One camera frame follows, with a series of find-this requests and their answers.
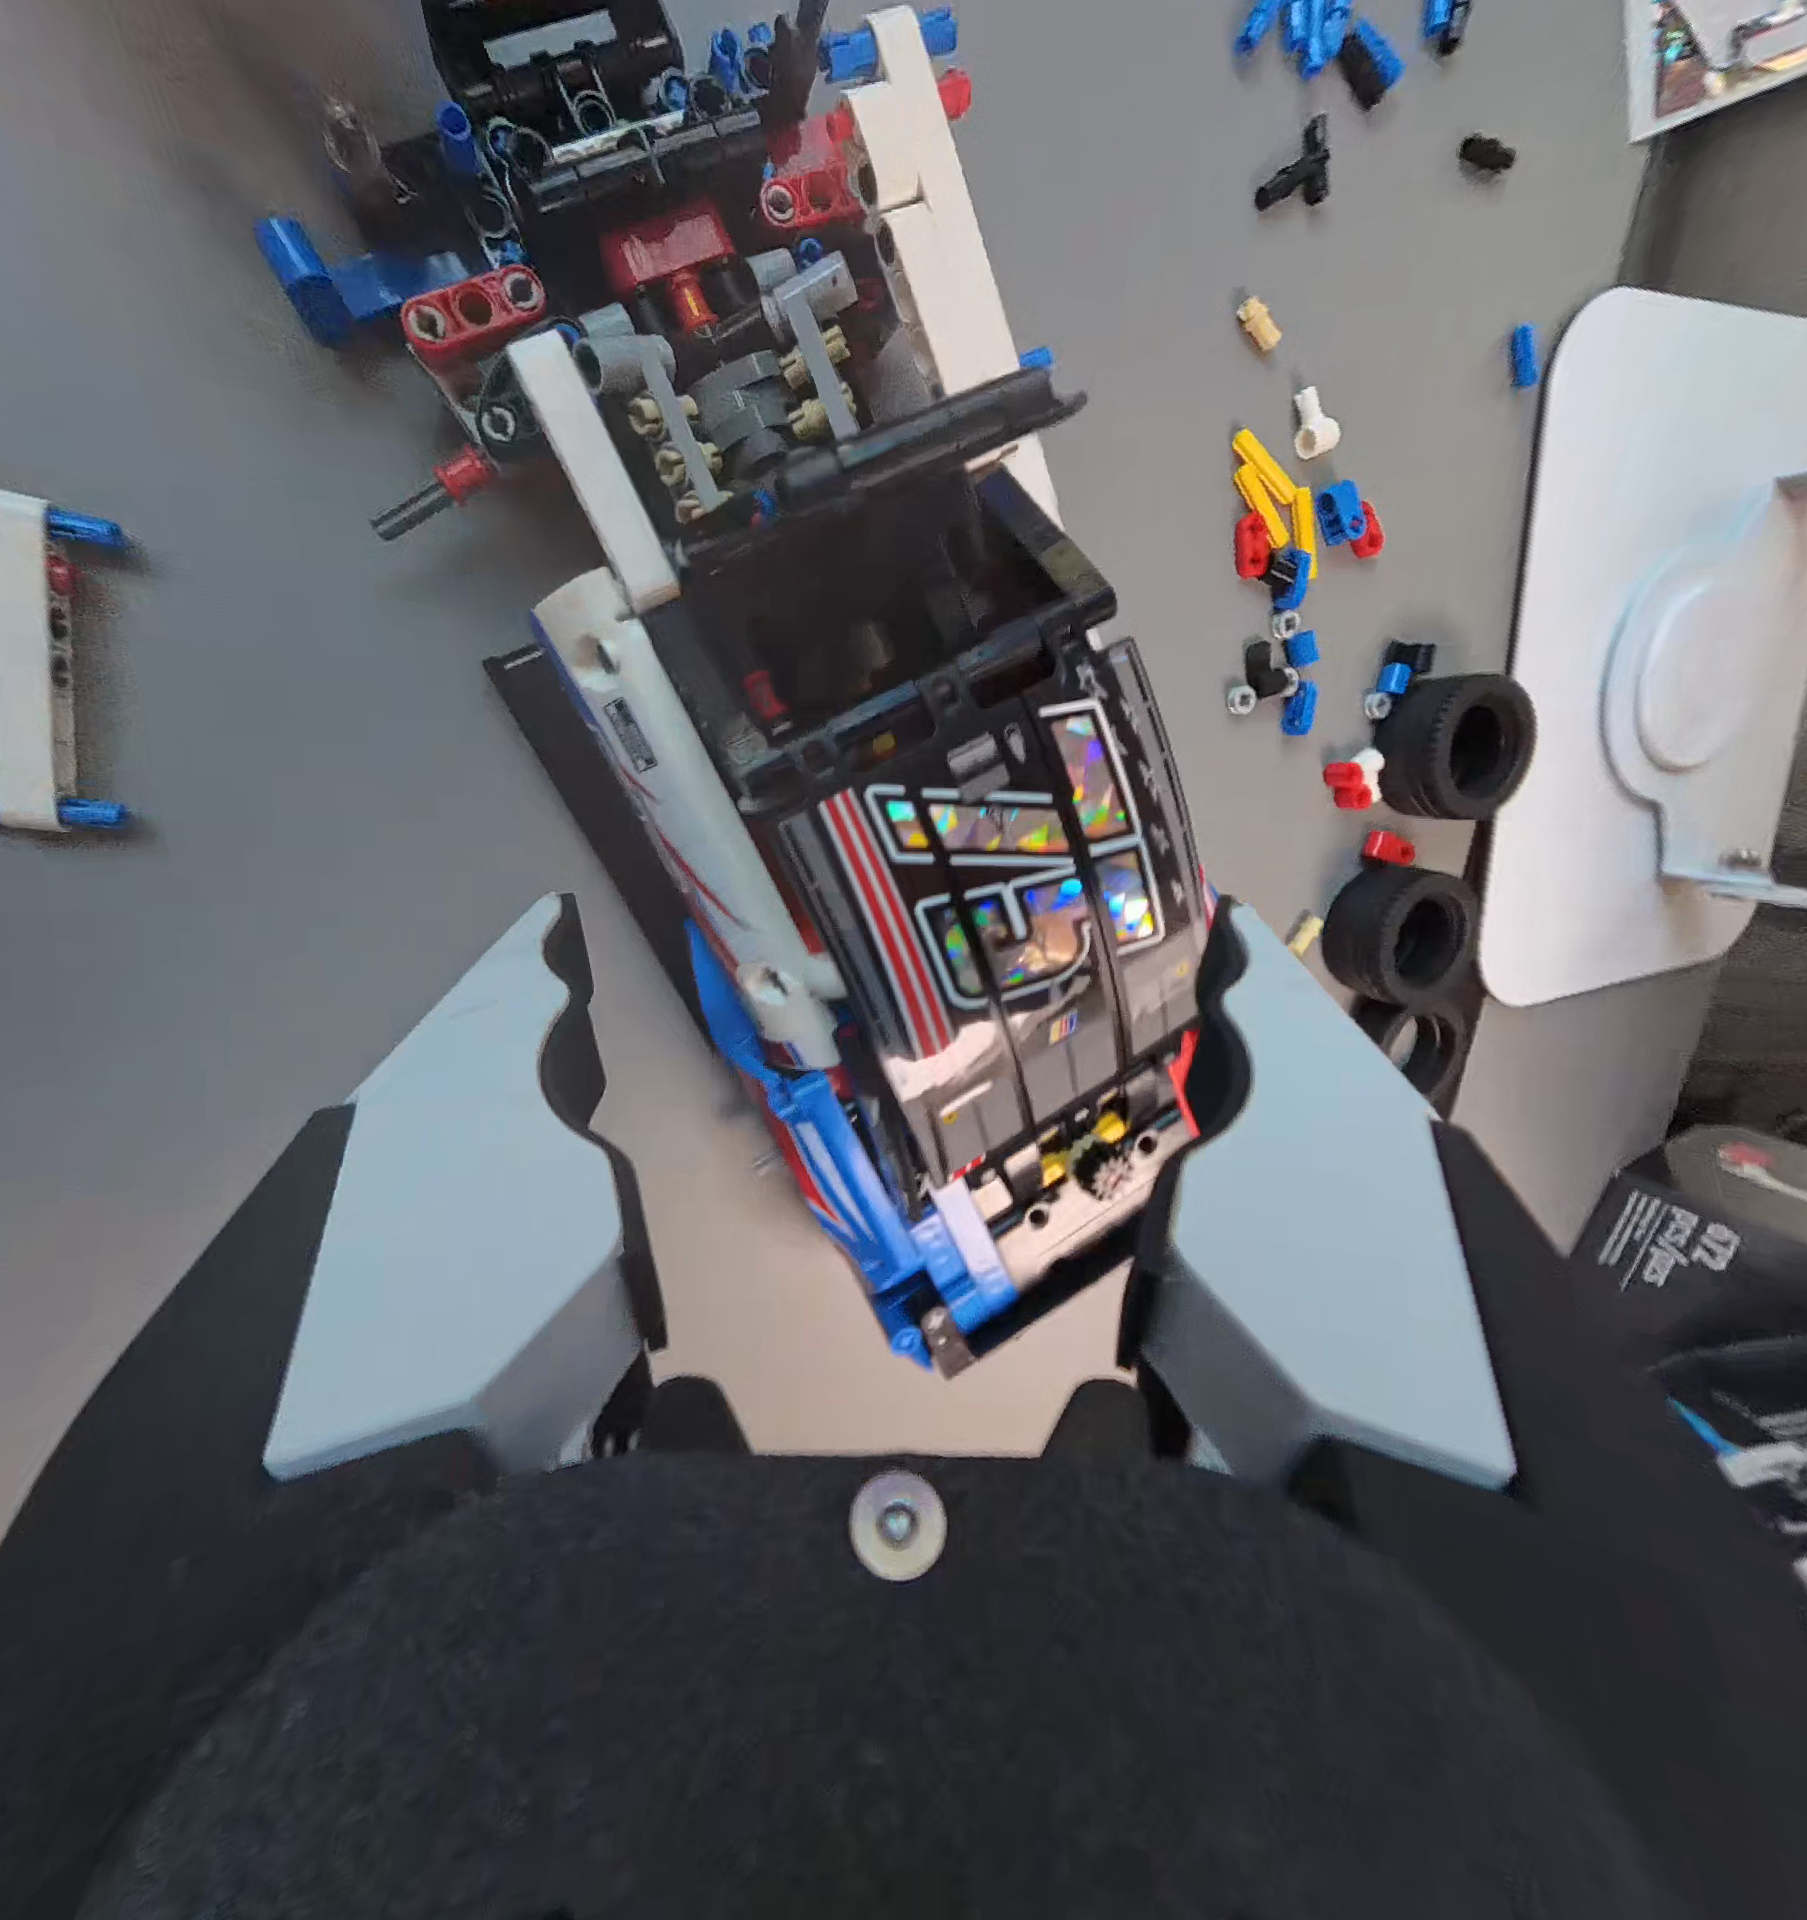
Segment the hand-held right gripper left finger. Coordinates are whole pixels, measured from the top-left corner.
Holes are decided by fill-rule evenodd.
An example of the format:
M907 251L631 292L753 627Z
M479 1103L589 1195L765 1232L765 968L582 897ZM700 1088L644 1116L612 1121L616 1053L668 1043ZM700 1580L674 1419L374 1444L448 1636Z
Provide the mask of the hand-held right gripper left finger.
M464 1434L510 1477L623 1451L668 1317L573 894L536 901L349 1100L261 1466Z

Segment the shiny printed booklet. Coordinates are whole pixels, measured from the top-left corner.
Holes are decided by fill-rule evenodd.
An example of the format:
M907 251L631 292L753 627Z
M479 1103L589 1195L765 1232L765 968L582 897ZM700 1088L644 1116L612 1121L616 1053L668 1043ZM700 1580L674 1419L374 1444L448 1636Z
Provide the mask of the shiny printed booklet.
M1807 79L1807 4L1622 4L1628 140Z

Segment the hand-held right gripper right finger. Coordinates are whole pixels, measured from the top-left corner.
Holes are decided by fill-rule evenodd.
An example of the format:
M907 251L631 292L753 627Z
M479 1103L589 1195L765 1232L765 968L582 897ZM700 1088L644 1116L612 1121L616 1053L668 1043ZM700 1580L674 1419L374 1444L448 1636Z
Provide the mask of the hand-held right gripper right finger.
M1120 1308L1180 1456L1276 1492L1344 1444L1508 1487L1435 1110L1247 903L1215 906L1196 992L1202 1128L1157 1176Z

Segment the brick-built toy race car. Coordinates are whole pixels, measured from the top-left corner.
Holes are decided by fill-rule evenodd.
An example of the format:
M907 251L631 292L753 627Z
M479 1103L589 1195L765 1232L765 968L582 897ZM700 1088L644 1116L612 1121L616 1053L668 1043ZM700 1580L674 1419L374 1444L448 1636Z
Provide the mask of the brick-built toy race car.
M364 254L261 217L322 350L400 347L458 432L394 542L562 478L534 605L585 815L674 888L700 1024L884 1347L954 1377L1124 1264L1192 1137L1212 894L1144 663L1059 521L954 138L950 10L828 29L419 4L433 119L318 104Z

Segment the white brick beam with pins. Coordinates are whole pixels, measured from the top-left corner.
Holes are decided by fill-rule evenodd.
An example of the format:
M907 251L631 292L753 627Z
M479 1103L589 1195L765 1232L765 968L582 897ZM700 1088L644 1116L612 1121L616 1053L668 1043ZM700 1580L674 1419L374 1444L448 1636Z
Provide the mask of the white brick beam with pins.
M76 570L72 545L127 551L118 521L0 490L0 828L121 831L130 815L73 791Z

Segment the toy car set box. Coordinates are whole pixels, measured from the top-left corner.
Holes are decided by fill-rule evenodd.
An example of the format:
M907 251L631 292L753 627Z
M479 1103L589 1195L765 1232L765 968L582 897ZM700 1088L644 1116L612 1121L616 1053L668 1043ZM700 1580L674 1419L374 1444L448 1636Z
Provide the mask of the toy car set box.
M1807 1144L1667 1138L1612 1176L1572 1267L1807 1592Z

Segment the white rounded tray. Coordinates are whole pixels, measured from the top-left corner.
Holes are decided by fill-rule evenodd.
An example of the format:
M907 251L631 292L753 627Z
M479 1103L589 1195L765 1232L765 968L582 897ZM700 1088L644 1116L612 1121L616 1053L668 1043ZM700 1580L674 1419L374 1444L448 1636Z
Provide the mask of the white rounded tray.
M1724 957L1758 903L1661 875L1661 800L1712 748L1685 612L1807 468L1807 320L1609 289L1543 377L1511 681L1534 758L1490 825L1478 967L1548 1004Z

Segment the grey desk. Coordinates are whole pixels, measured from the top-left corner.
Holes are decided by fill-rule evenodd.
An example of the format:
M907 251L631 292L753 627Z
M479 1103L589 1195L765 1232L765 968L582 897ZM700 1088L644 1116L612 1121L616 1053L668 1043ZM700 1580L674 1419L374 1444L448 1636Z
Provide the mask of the grey desk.
M1233 73L1238 4L956 4L960 128L1014 339L1089 390L1050 438L1065 526L1120 596L1209 875L1279 931L1336 885L1318 751L1238 727L1254 599L1229 572L1233 423L1342 414L1388 529L1323 582L1321 731L1391 630L1494 663L1534 398L1502 339L1607 283L1807 314L1807 82L1654 147L1624 132L1618 4L1482 4L1370 117L1336 74L1330 204L1251 181L1308 102ZM436 96L412 4L0 4L0 487L118 520L90 578L79 770L136 834L0 831L0 1542L124 1346L297 1128L345 1100L524 906L573 892L601 1125L635 1161L664 1366L756 1450L1033 1451L1108 1371L1117 1284L956 1383L883 1356L840 1261L543 770L482 658L589 564L562 490L377 545L439 430L404 368L312 350L251 238L334 229L309 108ZM1457 143L1506 140L1506 175ZM1263 357L1233 310L1281 327Z

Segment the cluster of mixed small bricks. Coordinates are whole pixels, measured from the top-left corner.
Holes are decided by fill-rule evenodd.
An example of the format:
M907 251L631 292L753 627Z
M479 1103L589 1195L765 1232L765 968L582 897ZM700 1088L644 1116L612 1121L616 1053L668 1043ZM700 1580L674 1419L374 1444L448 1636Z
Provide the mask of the cluster of mixed small bricks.
M1348 551L1369 564L1384 545L1384 521L1357 484L1327 490L1299 487L1272 454L1250 432L1230 438L1233 490L1247 512L1233 526L1233 572L1242 585L1262 587L1269 599L1263 639L1242 646L1242 672L1226 690L1226 709L1250 715L1263 703L1279 708L1279 734L1302 739L1315 731L1321 685L1315 669L1321 644L1302 627L1302 602L1321 575L1323 548ZM1370 690L1361 696L1361 715L1381 731L1406 693L1432 673L1435 646L1388 641ZM1323 788L1338 812L1370 812L1381 806L1384 754L1358 748L1323 767ZM1391 828L1369 828L1358 851L1361 866L1411 867L1415 848Z

